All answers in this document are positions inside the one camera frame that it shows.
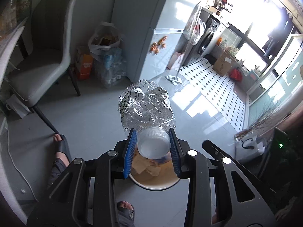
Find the crushed clear plastic bottle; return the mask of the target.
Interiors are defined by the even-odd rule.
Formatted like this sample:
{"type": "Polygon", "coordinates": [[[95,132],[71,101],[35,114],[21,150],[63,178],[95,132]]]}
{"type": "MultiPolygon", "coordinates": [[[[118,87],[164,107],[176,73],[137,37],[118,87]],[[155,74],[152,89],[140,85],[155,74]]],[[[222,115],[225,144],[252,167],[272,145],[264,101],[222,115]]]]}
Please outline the crushed clear plastic bottle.
{"type": "Polygon", "coordinates": [[[165,89],[142,79],[120,95],[119,111],[125,133],[136,130],[141,156],[160,159],[169,152],[169,129],[176,126],[176,118],[165,89]]]}

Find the orange trash bin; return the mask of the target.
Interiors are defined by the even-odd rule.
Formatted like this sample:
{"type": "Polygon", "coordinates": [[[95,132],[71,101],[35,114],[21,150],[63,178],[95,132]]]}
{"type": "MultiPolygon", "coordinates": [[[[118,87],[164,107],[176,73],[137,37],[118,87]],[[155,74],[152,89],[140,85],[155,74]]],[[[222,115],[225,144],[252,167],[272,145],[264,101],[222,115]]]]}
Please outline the orange trash bin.
{"type": "Polygon", "coordinates": [[[150,191],[163,191],[180,179],[174,172],[170,152],[159,159],[148,159],[135,150],[129,177],[138,186],[150,191]]]}

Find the person's left foot sandal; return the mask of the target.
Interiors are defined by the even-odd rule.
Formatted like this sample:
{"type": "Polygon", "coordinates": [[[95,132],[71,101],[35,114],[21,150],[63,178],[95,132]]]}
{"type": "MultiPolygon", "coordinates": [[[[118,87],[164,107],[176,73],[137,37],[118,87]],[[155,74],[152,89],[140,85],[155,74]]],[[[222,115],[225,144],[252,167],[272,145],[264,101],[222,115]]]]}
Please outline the person's left foot sandal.
{"type": "Polygon", "coordinates": [[[63,134],[59,134],[61,140],[55,141],[54,146],[55,146],[55,152],[58,153],[63,153],[67,157],[69,162],[72,162],[72,157],[69,151],[69,145],[66,137],[63,134]]]}

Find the floor mop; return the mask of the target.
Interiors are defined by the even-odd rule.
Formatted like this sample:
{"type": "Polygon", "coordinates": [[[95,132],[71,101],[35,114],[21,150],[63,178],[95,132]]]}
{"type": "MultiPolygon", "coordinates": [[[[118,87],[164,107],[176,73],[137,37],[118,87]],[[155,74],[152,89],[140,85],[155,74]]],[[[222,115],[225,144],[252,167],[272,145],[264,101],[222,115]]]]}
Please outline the floor mop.
{"type": "Polygon", "coordinates": [[[192,40],[193,40],[195,31],[196,31],[196,26],[199,23],[198,21],[199,21],[199,15],[197,15],[196,19],[193,21],[192,26],[189,28],[190,37],[187,41],[185,51],[183,53],[183,57],[181,58],[181,60],[179,60],[180,65],[179,65],[177,72],[175,74],[169,74],[165,77],[173,85],[183,84],[183,80],[179,77],[179,72],[180,72],[181,67],[184,64],[184,61],[186,60],[187,55],[190,53],[190,50],[192,48],[192,40]]]}

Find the water bottle pack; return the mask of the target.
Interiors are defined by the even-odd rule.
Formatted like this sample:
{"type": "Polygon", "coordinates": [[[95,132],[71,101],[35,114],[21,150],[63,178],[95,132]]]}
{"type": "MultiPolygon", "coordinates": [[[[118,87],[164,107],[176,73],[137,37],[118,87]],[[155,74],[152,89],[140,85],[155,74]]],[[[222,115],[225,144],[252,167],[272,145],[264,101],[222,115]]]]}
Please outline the water bottle pack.
{"type": "Polygon", "coordinates": [[[126,76],[126,60],[122,53],[118,47],[94,56],[94,74],[103,87],[110,88],[126,76]]]}

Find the orange carton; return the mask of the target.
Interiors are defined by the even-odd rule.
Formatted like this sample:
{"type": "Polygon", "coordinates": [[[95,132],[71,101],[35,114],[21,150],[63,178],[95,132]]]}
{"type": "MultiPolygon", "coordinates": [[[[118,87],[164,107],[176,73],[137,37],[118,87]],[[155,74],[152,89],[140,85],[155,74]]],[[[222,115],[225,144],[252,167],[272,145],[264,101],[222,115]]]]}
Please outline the orange carton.
{"type": "Polygon", "coordinates": [[[76,75],[78,80],[87,80],[90,77],[94,58],[90,55],[87,46],[78,46],[76,50],[76,75]]]}

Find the red bag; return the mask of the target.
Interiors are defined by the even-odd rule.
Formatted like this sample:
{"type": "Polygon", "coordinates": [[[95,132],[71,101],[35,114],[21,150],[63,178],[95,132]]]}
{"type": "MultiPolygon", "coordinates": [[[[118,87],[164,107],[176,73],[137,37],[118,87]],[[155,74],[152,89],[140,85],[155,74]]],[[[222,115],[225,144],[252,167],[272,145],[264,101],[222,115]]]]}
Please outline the red bag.
{"type": "Polygon", "coordinates": [[[243,76],[242,76],[241,71],[238,68],[234,68],[229,73],[229,78],[231,78],[232,80],[234,80],[236,82],[241,82],[243,76]]]}

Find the cardboard box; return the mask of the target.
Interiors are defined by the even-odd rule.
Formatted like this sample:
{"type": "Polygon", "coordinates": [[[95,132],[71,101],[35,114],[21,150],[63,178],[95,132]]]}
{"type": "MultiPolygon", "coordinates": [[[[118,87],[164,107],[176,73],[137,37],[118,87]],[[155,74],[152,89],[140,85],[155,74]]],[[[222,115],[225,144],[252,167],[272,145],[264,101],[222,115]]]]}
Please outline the cardboard box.
{"type": "Polygon", "coordinates": [[[237,60],[229,52],[224,51],[213,65],[213,70],[220,76],[225,76],[232,67],[237,63],[237,60]]]}

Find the white plastic bag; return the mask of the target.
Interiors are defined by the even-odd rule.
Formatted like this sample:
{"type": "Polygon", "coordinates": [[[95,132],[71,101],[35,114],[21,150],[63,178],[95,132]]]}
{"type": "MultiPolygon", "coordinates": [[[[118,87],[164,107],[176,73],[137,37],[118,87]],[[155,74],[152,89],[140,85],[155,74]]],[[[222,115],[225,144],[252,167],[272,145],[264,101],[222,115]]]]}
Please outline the white plastic bag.
{"type": "Polygon", "coordinates": [[[117,27],[108,22],[101,22],[88,41],[88,48],[92,57],[101,61],[103,56],[112,48],[120,45],[121,34],[117,27]]]}

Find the washing machine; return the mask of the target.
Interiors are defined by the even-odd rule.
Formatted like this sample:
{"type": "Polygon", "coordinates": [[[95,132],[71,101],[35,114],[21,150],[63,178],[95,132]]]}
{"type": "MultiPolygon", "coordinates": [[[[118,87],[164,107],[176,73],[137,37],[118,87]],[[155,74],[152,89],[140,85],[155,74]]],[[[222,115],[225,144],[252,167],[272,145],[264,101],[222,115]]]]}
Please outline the washing machine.
{"type": "Polygon", "coordinates": [[[226,26],[223,23],[210,16],[206,22],[206,31],[199,42],[197,53],[200,56],[209,54],[225,29],[226,26]]]}

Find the grey chair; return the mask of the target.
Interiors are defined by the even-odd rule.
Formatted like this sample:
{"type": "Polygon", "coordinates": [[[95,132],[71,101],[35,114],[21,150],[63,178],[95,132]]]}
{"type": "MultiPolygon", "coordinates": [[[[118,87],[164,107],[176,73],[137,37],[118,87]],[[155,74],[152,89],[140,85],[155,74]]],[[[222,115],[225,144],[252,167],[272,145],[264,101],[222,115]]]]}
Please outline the grey chair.
{"type": "Polygon", "coordinates": [[[33,51],[8,76],[15,96],[54,132],[57,129],[38,107],[46,92],[68,73],[80,95],[71,64],[73,9],[77,0],[41,0],[31,17],[33,51]]]}

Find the light blue refrigerator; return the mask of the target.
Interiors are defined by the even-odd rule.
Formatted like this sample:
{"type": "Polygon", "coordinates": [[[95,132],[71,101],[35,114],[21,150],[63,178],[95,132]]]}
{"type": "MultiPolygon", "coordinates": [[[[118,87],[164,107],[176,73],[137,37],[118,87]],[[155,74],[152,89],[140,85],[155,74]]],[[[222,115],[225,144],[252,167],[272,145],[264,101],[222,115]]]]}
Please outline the light blue refrigerator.
{"type": "Polygon", "coordinates": [[[122,34],[132,82],[162,74],[201,0],[115,0],[112,23],[122,34]]]}

